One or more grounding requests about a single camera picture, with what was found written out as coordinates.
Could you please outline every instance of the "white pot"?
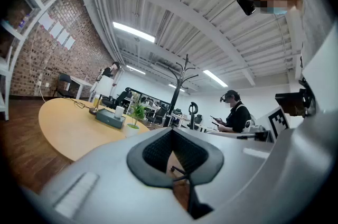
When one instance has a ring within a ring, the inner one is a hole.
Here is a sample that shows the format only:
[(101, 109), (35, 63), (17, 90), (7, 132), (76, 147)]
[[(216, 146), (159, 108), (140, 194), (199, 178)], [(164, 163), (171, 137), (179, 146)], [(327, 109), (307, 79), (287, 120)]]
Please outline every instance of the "white pot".
[(136, 125), (137, 128), (131, 128), (130, 125), (134, 124), (127, 124), (126, 127), (124, 127), (124, 132), (126, 137), (131, 137), (137, 135), (139, 131), (139, 127)]

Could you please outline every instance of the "standing woman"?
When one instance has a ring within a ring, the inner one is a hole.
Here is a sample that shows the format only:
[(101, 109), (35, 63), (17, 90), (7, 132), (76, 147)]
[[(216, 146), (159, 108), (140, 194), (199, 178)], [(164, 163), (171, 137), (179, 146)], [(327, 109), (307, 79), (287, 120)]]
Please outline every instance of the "standing woman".
[(117, 61), (113, 62), (110, 67), (102, 68), (100, 70), (100, 74), (97, 76), (97, 78), (95, 80), (94, 85), (90, 88), (90, 93), (95, 91), (95, 88), (96, 88), (98, 82), (100, 81), (100, 79), (102, 78), (102, 76), (107, 76), (108, 78), (113, 77), (114, 75), (116, 75), (116, 73), (118, 72), (119, 69), (120, 69), (120, 64)]

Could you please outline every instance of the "ceiling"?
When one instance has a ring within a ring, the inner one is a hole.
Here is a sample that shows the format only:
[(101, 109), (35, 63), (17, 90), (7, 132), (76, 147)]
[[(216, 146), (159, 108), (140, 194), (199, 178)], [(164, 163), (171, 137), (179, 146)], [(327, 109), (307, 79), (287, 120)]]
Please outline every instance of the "ceiling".
[[(222, 89), (209, 70), (231, 88), (288, 83), (297, 66), (294, 37), (285, 15), (246, 16), (236, 0), (84, 0), (90, 17), (114, 59), (143, 70), (163, 84), (174, 83), (165, 69), (189, 66), (199, 74), (185, 83), (189, 93)], [(115, 29), (112, 21), (156, 37), (155, 43)]]

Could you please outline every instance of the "wooden floor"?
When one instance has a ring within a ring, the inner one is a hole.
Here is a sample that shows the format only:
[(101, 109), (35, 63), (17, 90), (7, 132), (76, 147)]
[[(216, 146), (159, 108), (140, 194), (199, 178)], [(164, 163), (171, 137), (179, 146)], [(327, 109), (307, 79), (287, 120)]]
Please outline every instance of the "wooden floor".
[[(36, 193), (53, 176), (71, 162), (58, 152), (44, 138), (38, 120), (42, 100), (10, 100), (10, 120), (0, 120), (0, 143), (4, 157), (18, 184)], [(172, 165), (182, 168), (174, 154), (168, 161), (167, 174), (182, 176), (170, 171)], [(174, 186), (174, 194), (179, 203), (187, 209), (189, 185), (185, 180)]]

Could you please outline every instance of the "cup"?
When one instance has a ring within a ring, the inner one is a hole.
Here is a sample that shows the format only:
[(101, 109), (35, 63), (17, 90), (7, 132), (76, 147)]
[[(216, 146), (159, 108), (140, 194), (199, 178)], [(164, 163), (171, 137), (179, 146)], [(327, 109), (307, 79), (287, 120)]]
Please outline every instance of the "cup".
[(121, 118), (123, 111), (125, 111), (124, 107), (117, 106), (116, 109), (115, 109), (115, 117)]

